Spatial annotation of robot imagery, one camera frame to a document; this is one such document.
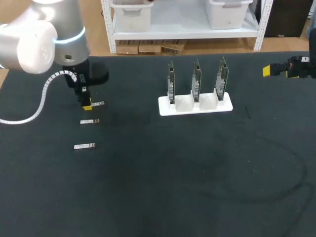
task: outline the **white holder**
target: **white holder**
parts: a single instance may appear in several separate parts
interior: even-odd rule
[[[176,95],[175,104],[170,104],[169,96],[158,98],[161,116],[189,115],[227,112],[233,110],[229,94],[225,92],[224,100],[219,101],[216,91],[199,95],[199,103],[194,102],[192,91],[190,95]]]

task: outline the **black table mat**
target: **black table mat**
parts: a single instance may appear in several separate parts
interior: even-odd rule
[[[92,57],[110,71],[92,112],[56,79],[36,120],[0,124],[0,236],[314,237],[316,81],[262,77],[297,54],[224,55],[234,110],[220,114],[160,117],[158,97],[171,60],[176,94],[190,93],[196,59],[212,92],[223,55]],[[9,72],[0,118],[31,116],[60,69]]]

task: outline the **black cabinet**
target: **black cabinet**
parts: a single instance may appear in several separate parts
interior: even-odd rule
[[[269,17],[266,37],[300,37],[313,0],[274,0]],[[260,19],[261,0],[256,16]]]

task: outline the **cable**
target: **cable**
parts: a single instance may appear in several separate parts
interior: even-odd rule
[[[3,120],[3,119],[0,119],[0,123],[4,123],[4,124],[10,124],[10,125],[17,125],[17,124],[24,124],[24,123],[27,123],[27,122],[31,122],[33,121],[34,119],[36,119],[43,107],[44,107],[44,104],[45,104],[45,99],[46,99],[46,93],[47,93],[47,89],[48,89],[48,86],[49,84],[58,76],[60,75],[69,75],[71,76],[72,80],[74,80],[74,82],[77,81],[77,77],[74,73],[70,72],[70,71],[67,71],[67,70],[63,70],[63,71],[59,71],[59,72],[56,72],[55,74],[51,75],[48,80],[46,81],[45,85],[44,85],[44,88],[43,88],[43,91],[42,91],[42,94],[41,94],[41,100],[40,100],[40,104],[39,104],[39,108],[38,110],[35,112],[35,114],[27,119],[24,119],[24,120],[21,120],[21,121],[7,121],[7,120]]]

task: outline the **wooden floor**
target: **wooden floor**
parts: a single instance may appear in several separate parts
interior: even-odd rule
[[[100,0],[79,0],[92,56],[116,56],[111,54],[105,30]],[[31,0],[0,0],[0,23],[7,23],[20,15]],[[306,29],[300,38],[267,38],[261,52],[305,51],[309,50]],[[254,38],[249,39],[208,39],[190,40],[183,51],[184,55],[211,53],[250,53],[253,52]],[[0,70],[0,86],[8,70]]]

